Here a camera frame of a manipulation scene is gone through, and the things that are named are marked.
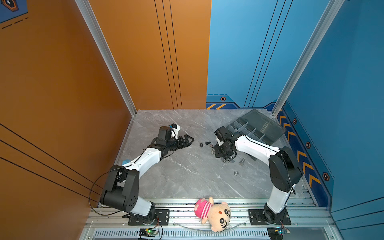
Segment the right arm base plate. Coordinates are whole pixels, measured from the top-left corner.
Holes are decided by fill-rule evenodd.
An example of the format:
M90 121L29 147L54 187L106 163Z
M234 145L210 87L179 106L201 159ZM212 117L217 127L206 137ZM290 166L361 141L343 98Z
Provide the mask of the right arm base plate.
M292 224L291 218L288 214L288 208L284 208L278 214L275 214L271 210L250 209L248 210L248 214L252 226L281 224L289 226Z

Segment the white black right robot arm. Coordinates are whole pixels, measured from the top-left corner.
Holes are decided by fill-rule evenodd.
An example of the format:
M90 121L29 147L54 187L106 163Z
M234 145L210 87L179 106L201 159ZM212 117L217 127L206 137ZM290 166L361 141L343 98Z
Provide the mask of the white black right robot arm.
M217 143L214 146L216 158L234 159L238 152L246 153L269 167L273 189L264 206L264 221L270 225L282 223L288 214L287 202L300 182L304 171L296 161L289 147L273 147L242 135L231 133L226 128L215 131Z

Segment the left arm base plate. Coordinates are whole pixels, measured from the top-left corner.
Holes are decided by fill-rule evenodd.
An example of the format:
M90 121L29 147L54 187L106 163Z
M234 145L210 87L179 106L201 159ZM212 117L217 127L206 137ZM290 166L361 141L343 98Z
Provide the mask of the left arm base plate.
M170 210L169 209L155 209L150 212L147 216L141 216L138 214L131 214L129 218L129 226L155 226L160 224L162 226L167 226L170 219Z

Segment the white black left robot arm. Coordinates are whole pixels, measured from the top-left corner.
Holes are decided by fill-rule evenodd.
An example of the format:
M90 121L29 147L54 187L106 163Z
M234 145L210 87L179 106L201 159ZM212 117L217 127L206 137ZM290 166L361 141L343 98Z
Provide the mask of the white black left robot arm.
M189 147L195 139L189 135L178 138L154 138L142 154L127 165L114 165L108 172L100 202L104 206L137 216L149 225L155 221L153 202L139 196L140 178L153 165L169 157L168 152Z

